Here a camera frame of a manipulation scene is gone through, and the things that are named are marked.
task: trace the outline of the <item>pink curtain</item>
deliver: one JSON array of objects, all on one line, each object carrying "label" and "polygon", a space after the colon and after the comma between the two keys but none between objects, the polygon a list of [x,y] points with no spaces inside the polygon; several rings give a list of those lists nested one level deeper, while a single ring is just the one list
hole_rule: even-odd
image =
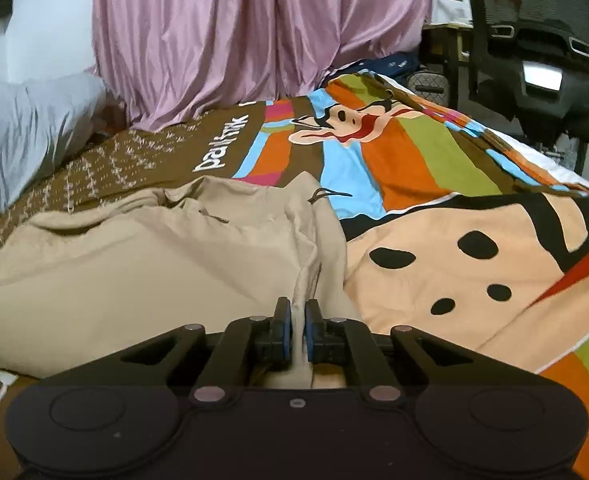
[{"label": "pink curtain", "polygon": [[305,94],[330,66],[416,48],[431,0],[94,0],[98,73],[132,126]]}]

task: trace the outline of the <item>chair backrest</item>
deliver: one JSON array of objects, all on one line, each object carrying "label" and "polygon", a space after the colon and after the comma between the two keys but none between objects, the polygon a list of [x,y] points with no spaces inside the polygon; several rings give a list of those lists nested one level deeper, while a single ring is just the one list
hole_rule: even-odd
[{"label": "chair backrest", "polygon": [[[589,104],[589,0],[470,0],[472,63],[514,92],[517,106],[562,118]],[[526,81],[523,62],[562,71],[560,89]]]}]

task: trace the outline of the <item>black dot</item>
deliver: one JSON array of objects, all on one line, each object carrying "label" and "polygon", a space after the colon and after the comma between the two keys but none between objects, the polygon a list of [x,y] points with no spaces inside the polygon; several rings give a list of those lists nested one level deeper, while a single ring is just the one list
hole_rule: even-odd
[{"label": "black dot", "polygon": [[495,301],[508,301],[512,297],[512,291],[507,285],[494,283],[487,288],[487,295]]},{"label": "black dot", "polygon": [[498,254],[495,241],[481,231],[470,231],[459,238],[457,245],[465,254],[477,260],[489,260]]},{"label": "black dot", "polygon": [[441,298],[440,300],[434,302],[430,312],[432,312],[432,314],[435,316],[442,316],[443,314],[452,312],[455,306],[456,303],[452,298]]},{"label": "black dot", "polygon": [[403,269],[403,267],[413,263],[417,257],[407,251],[395,251],[394,249],[379,247],[370,251],[370,259],[384,269]]}]

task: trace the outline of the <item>black mesh chair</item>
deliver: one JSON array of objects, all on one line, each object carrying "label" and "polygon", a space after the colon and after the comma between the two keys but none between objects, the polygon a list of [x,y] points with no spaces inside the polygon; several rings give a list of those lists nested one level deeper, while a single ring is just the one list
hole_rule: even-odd
[{"label": "black mesh chair", "polygon": [[[470,99],[516,116],[532,144],[589,144],[589,0],[470,0]],[[487,79],[479,83],[479,72]]]}]

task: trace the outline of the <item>gray pillow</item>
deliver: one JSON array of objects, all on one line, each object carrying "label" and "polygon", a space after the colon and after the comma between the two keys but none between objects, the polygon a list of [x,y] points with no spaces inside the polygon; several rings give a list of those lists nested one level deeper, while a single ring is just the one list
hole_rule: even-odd
[{"label": "gray pillow", "polygon": [[0,213],[83,148],[107,102],[105,83],[89,73],[0,82]]}]

